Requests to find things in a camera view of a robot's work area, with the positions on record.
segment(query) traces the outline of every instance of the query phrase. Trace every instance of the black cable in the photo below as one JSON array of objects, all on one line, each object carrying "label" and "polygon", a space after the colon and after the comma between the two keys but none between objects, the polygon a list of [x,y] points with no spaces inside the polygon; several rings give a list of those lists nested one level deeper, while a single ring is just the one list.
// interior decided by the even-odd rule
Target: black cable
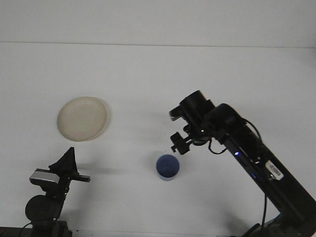
[{"label": "black cable", "polygon": [[[256,128],[255,125],[253,125],[250,121],[244,119],[248,124],[250,124],[253,129],[256,131],[259,139],[260,139],[260,144],[258,143],[258,150],[260,149],[260,146],[262,145],[262,138],[260,135],[260,132],[258,131],[258,129]],[[264,204],[264,208],[263,208],[263,216],[262,216],[262,223],[261,223],[261,229],[260,229],[260,237],[263,237],[263,229],[264,229],[264,224],[266,221],[266,213],[267,213],[267,204],[268,204],[268,199],[267,199],[267,195],[265,194],[265,204]]]},{"label": "black cable", "polygon": [[262,138],[261,138],[260,132],[258,131],[258,129],[256,128],[256,126],[253,125],[252,122],[246,120],[245,118],[244,118],[244,120],[245,120],[248,124],[250,124],[250,125],[253,127],[253,129],[256,131],[256,133],[257,133],[257,135],[258,135],[258,137],[259,137],[259,139],[260,139],[260,141],[261,141],[261,143],[262,143]]},{"label": "black cable", "polygon": [[20,230],[20,233],[19,233],[18,237],[21,237],[22,231],[25,229],[25,227],[27,227],[28,225],[31,225],[31,224],[32,224],[32,222],[30,222],[30,223],[26,224],[25,226],[23,226],[22,229]]},{"label": "black cable", "polygon": [[266,221],[266,213],[267,213],[267,204],[268,204],[268,199],[267,195],[265,194],[265,205],[263,208],[263,217],[262,217],[262,223],[261,223],[261,230],[260,230],[260,237],[263,237],[263,229]]},{"label": "black cable", "polygon": [[225,148],[225,149],[222,150],[221,152],[215,152],[215,151],[212,150],[211,144],[212,144],[212,138],[209,140],[208,149],[209,149],[213,154],[220,155],[220,154],[224,153],[224,152],[227,150],[227,148]]}]

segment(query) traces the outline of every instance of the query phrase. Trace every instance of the table surface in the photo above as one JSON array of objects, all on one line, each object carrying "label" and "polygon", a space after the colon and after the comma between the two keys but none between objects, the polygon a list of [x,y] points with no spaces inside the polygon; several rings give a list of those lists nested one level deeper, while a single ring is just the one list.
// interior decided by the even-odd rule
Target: table surface
[{"label": "table surface", "polygon": [[[74,146],[91,182],[71,183],[61,215],[70,229],[241,235],[260,222],[264,196],[231,155],[192,147],[175,153],[174,180],[157,176],[185,125],[168,112],[198,89],[230,104],[315,198],[315,75],[314,49],[0,43],[0,223],[28,222],[27,201],[43,194],[30,175]],[[56,119],[79,96],[104,100],[110,120],[78,143]],[[267,220],[276,215],[270,204]]]}]

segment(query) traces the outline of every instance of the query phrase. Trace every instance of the barcode label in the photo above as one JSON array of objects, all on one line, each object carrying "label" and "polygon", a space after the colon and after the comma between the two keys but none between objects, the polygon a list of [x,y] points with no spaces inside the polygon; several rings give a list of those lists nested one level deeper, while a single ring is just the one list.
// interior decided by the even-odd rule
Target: barcode label
[{"label": "barcode label", "polygon": [[266,168],[270,171],[271,174],[275,176],[277,180],[281,180],[284,177],[282,172],[270,160],[267,161]]}]

